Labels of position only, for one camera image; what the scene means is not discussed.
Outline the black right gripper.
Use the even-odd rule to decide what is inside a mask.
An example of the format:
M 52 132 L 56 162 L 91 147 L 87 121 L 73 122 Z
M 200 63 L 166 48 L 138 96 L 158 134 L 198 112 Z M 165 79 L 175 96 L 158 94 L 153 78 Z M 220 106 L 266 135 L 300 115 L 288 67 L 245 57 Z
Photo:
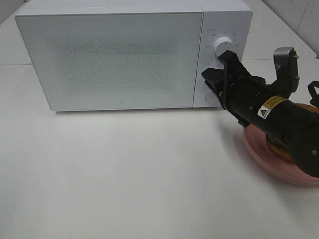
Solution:
M 272 96 L 271 86 L 263 78 L 250 75 L 235 52 L 226 50 L 218 60 L 224 69 L 207 68 L 201 75 L 212 92 L 222 97 L 222 106 L 243 127 L 270 127 L 271 117 L 265 118 L 260 111 Z

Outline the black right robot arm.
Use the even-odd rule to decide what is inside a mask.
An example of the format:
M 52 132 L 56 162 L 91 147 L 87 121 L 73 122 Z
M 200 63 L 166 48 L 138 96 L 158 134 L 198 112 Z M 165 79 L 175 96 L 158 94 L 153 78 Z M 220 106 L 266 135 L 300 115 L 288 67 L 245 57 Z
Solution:
M 318 177 L 319 115 L 289 100 L 299 85 L 297 59 L 293 47 L 277 48 L 272 84 L 251 75 L 230 50 L 218 57 L 224 69 L 207 68 L 201 74 L 222 108 L 243 127 L 256 126 L 288 149 L 300 170 Z

